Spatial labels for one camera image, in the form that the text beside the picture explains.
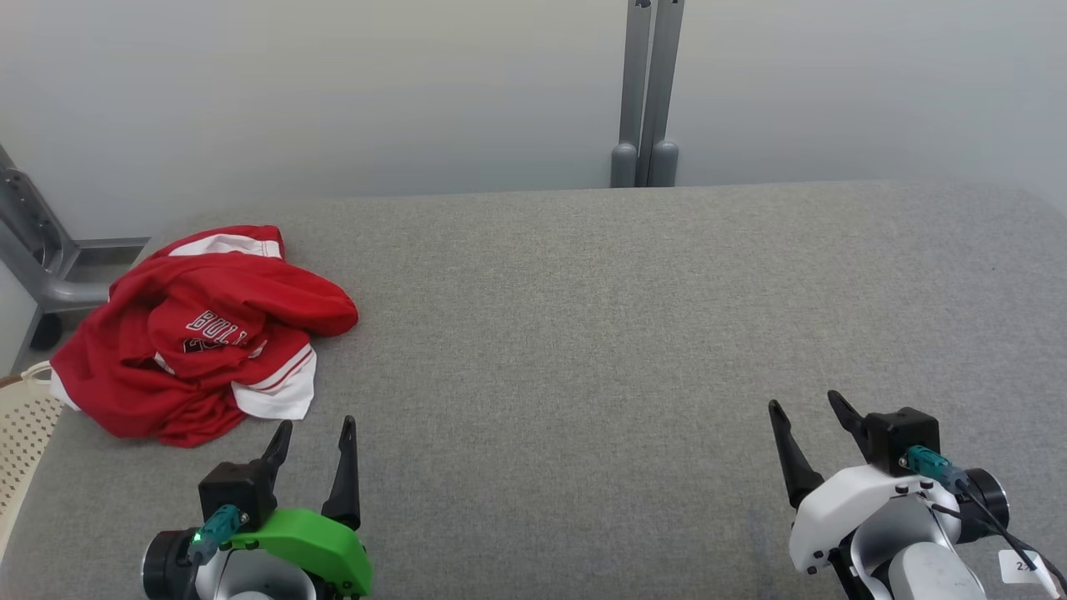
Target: white stripe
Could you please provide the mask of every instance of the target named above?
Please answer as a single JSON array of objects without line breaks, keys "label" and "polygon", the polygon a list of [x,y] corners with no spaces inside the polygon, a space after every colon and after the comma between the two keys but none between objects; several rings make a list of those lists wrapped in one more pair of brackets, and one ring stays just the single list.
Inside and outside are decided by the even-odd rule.
[{"label": "white stripe", "polygon": [[315,398],[315,367],[318,358],[312,350],[306,361],[277,386],[268,392],[234,382],[234,399],[245,414],[260,419],[299,421],[307,414]]},{"label": "white stripe", "polygon": [[309,358],[312,359],[315,358],[315,350],[312,348],[310,344],[304,344],[303,348],[297,350],[297,352],[292,354],[292,357],[289,360],[285,361],[284,365],[282,365],[274,373],[270,374],[267,377],[267,379],[264,379],[262,381],[259,381],[257,383],[252,383],[251,385],[249,385],[249,388],[252,388],[253,390],[266,390],[267,388],[274,385],[278,381],[282,381],[282,379],[285,377],[287,373],[289,373],[290,370],[294,370],[294,367],[297,367],[297,365],[299,365],[300,363],[307,362]]},{"label": "white stripe", "polygon": [[52,369],[52,380],[48,383],[48,393],[55,399],[62,400],[63,404],[81,412],[78,405],[74,404],[70,399],[70,395],[66,393],[66,388],[63,386],[63,381],[60,380],[60,374],[53,368]]},{"label": "white stripe", "polygon": [[153,357],[153,360],[156,361],[156,364],[158,364],[159,366],[163,367],[163,370],[165,370],[166,373],[170,373],[171,375],[174,375],[174,369],[171,368],[166,364],[165,360],[163,360],[163,354],[160,354],[159,352],[156,352],[156,356]]},{"label": "white stripe", "polygon": [[256,254],[268,258],[281,258],[282,247],[273,240],[261,240],[249,236],[236,236],[232,234],[216,234],[205,238],[190,241],[171,251],[168,256],[197,256],[201,254],[216,254],[222,252],[240,252],[242,254]]}]

